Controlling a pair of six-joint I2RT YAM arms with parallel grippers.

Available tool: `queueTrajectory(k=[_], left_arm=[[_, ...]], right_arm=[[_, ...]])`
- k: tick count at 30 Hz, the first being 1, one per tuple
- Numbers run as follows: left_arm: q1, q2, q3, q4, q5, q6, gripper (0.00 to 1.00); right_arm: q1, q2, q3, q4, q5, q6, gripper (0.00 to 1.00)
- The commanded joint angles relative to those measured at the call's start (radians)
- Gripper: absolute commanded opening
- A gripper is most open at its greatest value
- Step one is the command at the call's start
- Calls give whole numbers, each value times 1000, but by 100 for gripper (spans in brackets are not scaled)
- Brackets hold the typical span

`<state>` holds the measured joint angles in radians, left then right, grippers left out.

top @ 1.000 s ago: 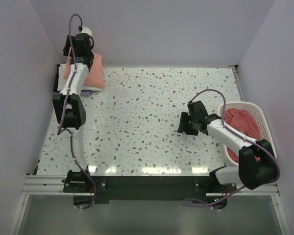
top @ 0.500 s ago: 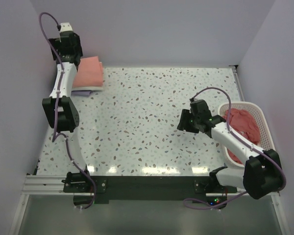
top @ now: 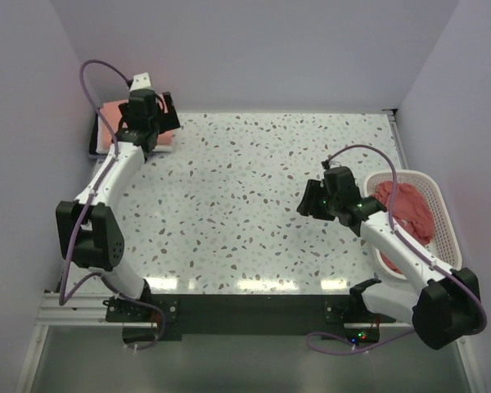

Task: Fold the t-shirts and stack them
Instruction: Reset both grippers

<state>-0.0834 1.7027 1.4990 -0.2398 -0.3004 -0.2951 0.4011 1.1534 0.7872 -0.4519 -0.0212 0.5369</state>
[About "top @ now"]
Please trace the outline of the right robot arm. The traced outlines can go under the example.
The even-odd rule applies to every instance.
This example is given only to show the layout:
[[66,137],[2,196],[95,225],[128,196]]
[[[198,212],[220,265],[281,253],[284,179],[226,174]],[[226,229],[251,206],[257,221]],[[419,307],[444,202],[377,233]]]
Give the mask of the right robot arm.
[[361,196],[349,168],[326,169],[321,180],[310,179],[297,211],[339,221],[391,260],[412,286],[409,293],[376,278],[359,283],[349,291],[353,319],[365,322],[383,314],[408,323],[434,350],[485,329],[487,317],[475,274],[432,255],[400,228],[388,206],[373,196]]

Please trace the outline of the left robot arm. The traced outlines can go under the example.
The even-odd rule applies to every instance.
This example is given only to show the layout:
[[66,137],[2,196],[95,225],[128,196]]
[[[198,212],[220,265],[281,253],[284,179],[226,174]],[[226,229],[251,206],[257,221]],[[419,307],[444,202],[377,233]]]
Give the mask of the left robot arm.
[[158,137],[179,128],[179,118],[168,92],[151,88],[130,92],[119,104],[121,119],[110,151],[97,174],[72,201],[56,208],[56,223],[65,260],[59,303],[65,305],[74,289],[67,287],[70,266],[99,277],[115,294],[128,297],[124,311],[135,321],[148,319],[153,301],[144,296],[146,280],[124,259],[124,236],[115,218],[115,207],[132,177],[154,151]]

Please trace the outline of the salmon pink t-shirt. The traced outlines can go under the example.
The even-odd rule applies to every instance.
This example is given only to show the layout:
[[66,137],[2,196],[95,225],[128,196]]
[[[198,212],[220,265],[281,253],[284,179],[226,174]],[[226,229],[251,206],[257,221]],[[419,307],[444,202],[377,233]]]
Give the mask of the salmon pink t-shirt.
[[[119,105],[122,103],[126,103],[128,99],[125,100],[118,100],[118,101],[112,101],[112,102],[105,102],[100,109],[101,114],[105,117],[107,120],[107,123],[109,126],[116,132],[118,130],[118,124],[119,121],[122,118],[122,115],[119,111]],[[102,119],[100,119],[101,122],[103,123],[103,130],[104,132],[108,131],[108,128],[104,125],[104,122]]]

